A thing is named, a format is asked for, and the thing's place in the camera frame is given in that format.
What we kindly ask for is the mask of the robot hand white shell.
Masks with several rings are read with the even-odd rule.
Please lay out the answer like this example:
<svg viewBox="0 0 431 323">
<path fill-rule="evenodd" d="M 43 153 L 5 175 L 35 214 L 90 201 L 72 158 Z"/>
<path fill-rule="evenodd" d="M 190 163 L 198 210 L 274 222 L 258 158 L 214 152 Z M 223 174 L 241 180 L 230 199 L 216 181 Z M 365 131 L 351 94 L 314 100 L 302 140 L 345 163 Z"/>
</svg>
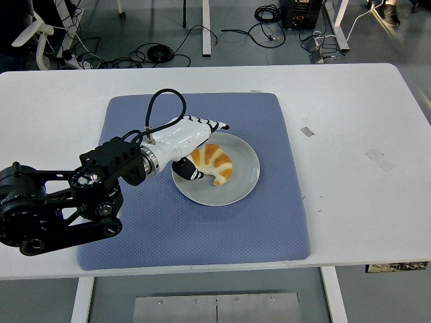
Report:
<svg viewBox="0 0 431 323">
<path fill-rule="evenodd" d="M 176 124 L 155 131 L 145 136 L 141 143 L 141 152 L 146 174 L 153 177 L 172 162 L 172 170 L 185 180 L 197 180 L 203 177 L 187 156 L 206 142 L 210 135 L 218 130 L 230 127 L 213 120 L 185 116 Z"/>
</svg>

